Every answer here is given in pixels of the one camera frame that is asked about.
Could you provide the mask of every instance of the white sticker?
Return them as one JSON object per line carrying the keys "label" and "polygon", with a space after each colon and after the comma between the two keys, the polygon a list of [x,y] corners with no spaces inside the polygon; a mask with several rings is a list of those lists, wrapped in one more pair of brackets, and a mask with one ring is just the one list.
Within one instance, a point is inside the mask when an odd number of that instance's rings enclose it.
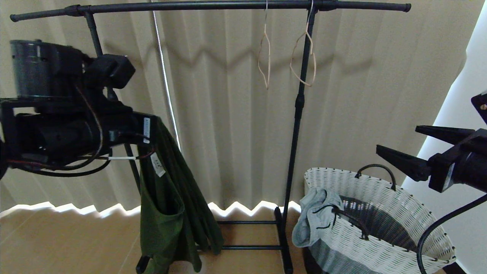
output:
{"label": "white sticker", "polygon": [[[144,136],[150,138],[150,118],[144,117]],[[150,143],[149,139],[144,138],[144,143]]]}
{"label": "white sticker", "polygon": [[159,160],[159,157],[157,156],[157,153],[153,153],[150,156],[150,160],[152,161],[152,166],[154,167],[155,173],[159,177],[161,177],[162,175],[164,175],[164,173],[166,173],[166,171],[164,170],[164,167],[161,164],[161,161]]}

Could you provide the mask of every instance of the white woven basket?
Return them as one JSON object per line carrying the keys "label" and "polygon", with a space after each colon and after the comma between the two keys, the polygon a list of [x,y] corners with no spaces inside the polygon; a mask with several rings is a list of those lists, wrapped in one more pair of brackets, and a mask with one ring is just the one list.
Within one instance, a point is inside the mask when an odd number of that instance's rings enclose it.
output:
{"label": "white woven basket", "polygon": [[[342,199],[357,199],[386,212],[406,230],[410,239],[417,245],[422,233],[436,221],[433,214],[402,188],[394,191],[389,182],[365,175],[355,178],[356,175],[355,172],[340,169],[312,168],[306,171],[304,178],[308,188],[333,189]],[[318,247],[315,247],[324,252],[325,246],[327,250],[324,256],[326,258],[323,259],[326,261],[317,263],[320,266],[333,265],[334,269],[329,271],[330,273],[353,273],[350,270],[353,269],[351,261],[368,268],[367,273],[420,273],[416,252],[394,246],[372,235],[369,236],[369,240],[364,240],[361,236],[361,229],[352,226],[343,218],[337,218],[331,229],[323,230],[321,241],[318,241]],[[441,226],[438,227],[423,247],[426,271],[432,274],[453,263],[454,253],[450,238]]]}

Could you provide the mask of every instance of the beige curtain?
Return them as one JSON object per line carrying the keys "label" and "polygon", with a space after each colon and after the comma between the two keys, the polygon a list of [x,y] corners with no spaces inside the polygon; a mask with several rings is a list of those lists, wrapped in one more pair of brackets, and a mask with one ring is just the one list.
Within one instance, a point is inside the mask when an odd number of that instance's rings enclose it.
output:
{"label": "beige curtain", "polygon": [[[122,1],[2,1],[1,96],[15,95],[11,39],[68,44],[94,56],[83,18],[13,23],[11,13],[115,2]],[[409,2],[409,13],[317,14],[313,40],[318,69],[313,87],[305,90],[293,200],[302,196],[302,175],[310,167],[356,170],[383,163],[375,155],[378,143],[410,154],[419,151],[424,137],[414,127],[433,123],[462,68],[483,1]],[[119,97],[136,111],[161,116],[175,134],[169,92],[183,154],[207,201],[221,208],[234,201],[249,208],[261,200],[283,204],[299,83],[289,60],[304,31],[306,11],[268,13],[269,90],[257,69],[264,16],[263,10],[95,15],[104,52],[127,55],[137,69]],[[297,71],[302,46],[300,40]],[[261,61],[267,65],[266,54]],[[124,151],[117,148],[115,153]],[[404,178],[396,174],[398,181]],[[44,201],[79,208],[94,204],[98,210],[121,203],[128,210],[140,202],[129,164],[123,161],[72,179],[9,170],[0,192],[2,210]]]}

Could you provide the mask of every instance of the floor tile grout line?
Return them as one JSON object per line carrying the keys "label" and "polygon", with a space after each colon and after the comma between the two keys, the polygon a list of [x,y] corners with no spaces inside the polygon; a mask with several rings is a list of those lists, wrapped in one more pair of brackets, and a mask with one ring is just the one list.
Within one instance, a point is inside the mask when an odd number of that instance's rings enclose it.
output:
{"label": "floor tile grout line", "polygon": [[18,225],[7,237],[5,237],[4,239],[2,239],[0,241],[0,244],[4,243],[13,233],[15,233],[15,231],[17,231],[21,226],[23,226],[32,216],[34,216],[35,214],[37,214],[40,210],[36,210],[33,214],[31,214],[29,217],[27,217],[27,219],[25,219],[25,221],[23,221],[20,225]]}
{"label": "floor tile grout line", "polygon": [[126,257],[125,257],[125,259],[123,260],[123,263],[122,263],[122,265],[120,266],[120,269],[118,270],[118,274],[120,274],[120,273],[122,272],[122,269],[123,269],[123,267],[124,267],[125,263],[127,262],[127,259],[129,258],[129,255],[130,255],[130,253],[132,252],[132,249],[133,249],[133,247],[135,246],[135,243],[137,242],[137,240],[139,239],[139,237],[140,237],[140,232],[139,232],[139,234],[137,234],[137,237],[135,237],[135,239],[133,240],[133,242],[132,242],[132,246],[130,246],[129,252],[127,252],[127,256],[126,256]]}

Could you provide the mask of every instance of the wicker basket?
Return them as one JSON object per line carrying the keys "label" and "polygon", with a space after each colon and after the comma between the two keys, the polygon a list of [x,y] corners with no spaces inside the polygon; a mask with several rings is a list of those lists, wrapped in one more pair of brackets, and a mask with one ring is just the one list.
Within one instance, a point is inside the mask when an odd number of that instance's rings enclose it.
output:
{"label": "wicker basket", "polygon": [[[416,244],[436,218],[408,192],[396,190],[394,178],[391,186],[379,178],[362,176],[360,172],[371,166],[381,165],[369,165],[357,173],[331,168],[312,168],[305,173],[308,188],[337,191],[344,212],[361,221],[351,225],[338,217],[309,250],[322,273],[419,274]],[[370,235],[368,240],[364,233]],[[450,238],[438,227],[423,247],[426,271],[434,273],[453,263],[454,253]]]}

